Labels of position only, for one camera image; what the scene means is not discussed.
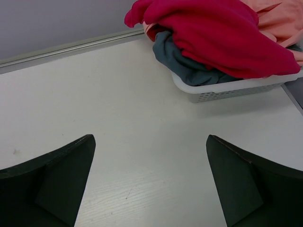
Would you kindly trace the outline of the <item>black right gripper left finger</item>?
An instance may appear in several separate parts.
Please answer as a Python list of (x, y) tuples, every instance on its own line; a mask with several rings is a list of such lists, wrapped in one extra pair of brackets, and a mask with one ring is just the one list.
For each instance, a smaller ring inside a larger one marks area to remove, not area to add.
[(2, 227), (75, 225), (96, 148), (92, 134), (0, 171)]

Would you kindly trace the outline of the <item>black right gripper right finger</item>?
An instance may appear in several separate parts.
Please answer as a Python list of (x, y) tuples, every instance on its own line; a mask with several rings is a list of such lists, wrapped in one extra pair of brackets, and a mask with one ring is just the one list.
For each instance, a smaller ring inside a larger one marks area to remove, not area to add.
[(209, 135), (206, 152), (226, 225), (301, 227), (303, 173)]

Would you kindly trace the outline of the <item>crimson red t shirt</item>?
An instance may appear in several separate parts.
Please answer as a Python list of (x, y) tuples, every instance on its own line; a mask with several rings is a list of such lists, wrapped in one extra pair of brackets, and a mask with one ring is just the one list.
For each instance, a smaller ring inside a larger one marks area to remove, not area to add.
[(257, 14), (239, 0), (138, 0), (125, 24), (172, 31), (183, 56), (242, 79), (296, 74), (293, 53), (258, 29)]

